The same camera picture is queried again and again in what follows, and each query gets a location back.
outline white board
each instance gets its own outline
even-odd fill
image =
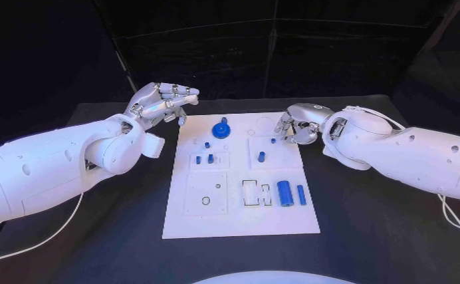
[[[179,131],[163,239],[320,232],[298,147],[279,142],[279,134],[272,131],[281,115],[187,117]],[[223,116],[230,134],[217,139],[210,129]],[[261,151],[264,162],[258,161]],[[290,182],[292,192],[290,207],[279,203],[277,182],[282,180]],[[300,205],[297,185],[304,187],[305,206]],[[254,205],[243,204],[243,194]]]

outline robotic hand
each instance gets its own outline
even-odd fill
[[[0,222],[56,206],[134,167],[142,155],[157,158],[164,139],[145,133],[197,104],[199,91],[151,82],[134,94],[124,114],[21,138],[0,147]]]
[[[405,128],[375,110],[347,106],[340,112],[316,104],[287,108],[275,132],[285,143],[310,144],[321,133],[323,154],[356,170],[370,167],[409,186],[460,198],[460,137]]]

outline hole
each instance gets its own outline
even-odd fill
[[[72,161],[72,153],[69,150],[65,150],[65,157],[68,158],[68,161]]]
[[[21,166],[21,171],[23,171],[23,173],[24,173],[24,175],[26,175],[26,176],[29,176],[29,175],[30,175],[30,168],[29,168],[29,165],[26,165],[26,164],[24,164],[24,165]]]

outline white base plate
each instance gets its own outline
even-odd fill
[[[320,233],[298,147],[279,142],[272,131],[281,115],[282,112],[187,117],[179,131],[163,239]],[[217,139],[210,129],[223,116],[230,134]],[[259,151],[267,154],[262,163],[256,160]],[[217,155],[215,164],[207,164],[207,154],[215,158]],[[262,199],[259,206],[243,206],[243,180],[256,180],[259,199],[261,185],[268,184],[271,206],[264,206]],[[275,184],[281,180],[290,182],[292,192],[294,206],[288,208],[279,204]],[[305,206],[298,203],[297,185],[304,187]]]

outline small blue part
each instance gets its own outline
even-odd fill
[[[279,195],[281,206],[284,206],[284,207],[292,206],[294,199],[292,199],[292,193],[290,191],[290,182],[279,181],[275,185],[278,186],[278,195]]]
[[[256,159],[259,162],[264,162],[265,161],[265,152],[261,151],[261,153],[258,154],[258,159]]]
[[[230,135],[230,127],[228,126],[228,119],[223,117],[220,122],[213,126],[213,136],[217,139],[225,139]]]
[[[307,205],[307,201],[304,199],[304,187],[303,186],[297,186],[297,192],[298,192],[300,205],[305,206]]]

